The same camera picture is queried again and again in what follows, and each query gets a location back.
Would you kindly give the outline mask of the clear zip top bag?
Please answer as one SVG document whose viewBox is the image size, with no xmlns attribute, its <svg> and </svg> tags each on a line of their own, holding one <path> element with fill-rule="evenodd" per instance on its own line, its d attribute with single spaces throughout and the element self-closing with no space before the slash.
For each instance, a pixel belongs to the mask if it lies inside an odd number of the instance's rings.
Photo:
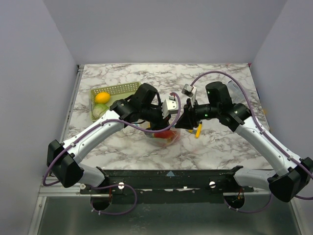
<svg viewBox="0 0 313 235">
<path fill-rule="evenodd" d="M 146 141 L 157 147 L 167 147 L 176 143 L 180 139 L 180 133 L 181 131 L 176 128 L 171 128 L 159 133 L 143 132 Z"/>
</svg>

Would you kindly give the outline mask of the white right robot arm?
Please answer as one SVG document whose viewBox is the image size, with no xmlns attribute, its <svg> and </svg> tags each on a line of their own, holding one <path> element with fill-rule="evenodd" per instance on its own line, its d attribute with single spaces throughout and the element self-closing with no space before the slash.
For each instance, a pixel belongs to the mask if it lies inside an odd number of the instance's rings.
<svg viewBox="0 0 313 235">
<path fill-rule="evenodd" d="M 235 192 L 241 187 L 269 190 L 277 199 L 289 202 L 310 181 L 313 161 L 291 153 L 271 133 L 254 120 L 250 109 L 242 103 L 233 103 L 227 85 L 212 82 L 205 86 L 209 102 L 198 104 L 197 89 L 185 84 L 182 93 L 188 96 L 183 114 L 175 127 L 192 129 L 205 119 L 218 119 L 248 141 L 272 166 L 272 171 L 239 167 L 233 175 L 225 179 L 225 187 Z"/>
</svg>

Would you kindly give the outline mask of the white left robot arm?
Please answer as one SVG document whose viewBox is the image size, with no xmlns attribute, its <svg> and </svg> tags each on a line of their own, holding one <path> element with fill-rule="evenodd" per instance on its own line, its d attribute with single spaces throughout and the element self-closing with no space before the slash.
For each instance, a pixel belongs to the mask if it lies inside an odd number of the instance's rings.
<svg viewBox="0 0 313 235">
<path fill-rule="evenodd" d="M 109 186 L 107 175 L 100 167 L 82 164 L 84 157 L 112 134 L 138 120 L 151 124 L 149 131 L 164 130 L 169 126 L 169 117 L 162 112 L 162 103 L 153 105 L 154 98 L 160 98 L 157 89 L 143 83 L 134 95 L 113 103 L 96 122 L 86 130 L 63 143 L 53 140 L 48 145 L 47 167 L 63 187 L 76 183 L 91 186 L 97 193 L 104 193 Z"/>
</svg>

